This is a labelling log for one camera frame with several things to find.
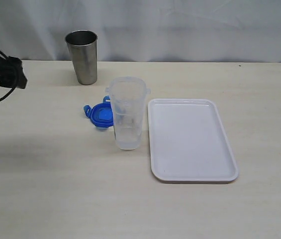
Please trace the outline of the blue plastic container lid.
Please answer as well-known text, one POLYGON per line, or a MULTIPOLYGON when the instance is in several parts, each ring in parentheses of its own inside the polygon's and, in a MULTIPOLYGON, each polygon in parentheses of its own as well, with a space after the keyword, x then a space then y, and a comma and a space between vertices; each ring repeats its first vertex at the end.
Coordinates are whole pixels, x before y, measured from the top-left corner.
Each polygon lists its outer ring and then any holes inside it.
POLYGON ((113 113, 109 96, 105 96, 102 103, 94 107, 85 105, 83 110, 85 116, 90 119, 96 129, 107 130, 109 127, 113 126, 113 113))

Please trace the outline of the clear plastic tall container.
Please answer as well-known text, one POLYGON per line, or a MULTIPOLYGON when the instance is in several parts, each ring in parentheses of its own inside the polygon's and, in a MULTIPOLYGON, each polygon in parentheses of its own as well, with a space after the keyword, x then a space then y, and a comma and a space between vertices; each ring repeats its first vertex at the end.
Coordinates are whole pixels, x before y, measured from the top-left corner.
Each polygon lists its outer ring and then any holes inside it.
POLYGON ((116 145, 122 150, 140 146, 146 97, 151 93, 146 83, 137 77, 117 77, 105 92, 113 113, 116 145))

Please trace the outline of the stainless steel tumbler cup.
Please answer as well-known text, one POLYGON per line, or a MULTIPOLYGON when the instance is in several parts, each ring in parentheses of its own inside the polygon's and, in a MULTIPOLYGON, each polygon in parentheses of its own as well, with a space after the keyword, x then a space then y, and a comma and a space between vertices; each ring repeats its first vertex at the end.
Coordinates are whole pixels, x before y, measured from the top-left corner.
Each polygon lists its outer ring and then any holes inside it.
POLYGON ((65 42, 78 82, 94 84, 97 81, 97 35, 89 30, 77 30, 67 34, 65 42))

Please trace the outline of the white rectangular plastic tray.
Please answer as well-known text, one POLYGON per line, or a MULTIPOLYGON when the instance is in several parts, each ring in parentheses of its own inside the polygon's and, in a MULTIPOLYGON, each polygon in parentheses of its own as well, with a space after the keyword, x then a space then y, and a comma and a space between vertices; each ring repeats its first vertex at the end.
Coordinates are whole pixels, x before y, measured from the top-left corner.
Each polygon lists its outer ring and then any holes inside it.
POLYGON ((166 183, 231 183, 239 171, 218 109, 206 99, 148 103, 150 164, 166 183))

